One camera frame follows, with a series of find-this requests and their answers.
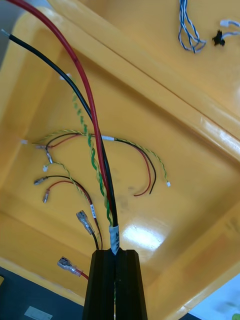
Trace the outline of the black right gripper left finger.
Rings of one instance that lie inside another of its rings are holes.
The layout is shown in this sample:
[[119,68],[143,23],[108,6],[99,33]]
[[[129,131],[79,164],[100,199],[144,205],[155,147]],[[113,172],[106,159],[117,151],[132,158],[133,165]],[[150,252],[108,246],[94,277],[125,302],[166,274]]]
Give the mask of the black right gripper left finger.
[[83,320],[114,318],[115,256],[111,249],[92,254],[82,313]]

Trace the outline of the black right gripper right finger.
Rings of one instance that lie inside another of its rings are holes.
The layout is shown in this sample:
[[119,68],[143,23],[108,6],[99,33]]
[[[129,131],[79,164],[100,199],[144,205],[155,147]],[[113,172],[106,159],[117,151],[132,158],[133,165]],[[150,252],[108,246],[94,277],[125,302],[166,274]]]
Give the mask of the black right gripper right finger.
[[120,248],[115,266],[115,318],[146,320],[148,316],[138,253],[132,249]]

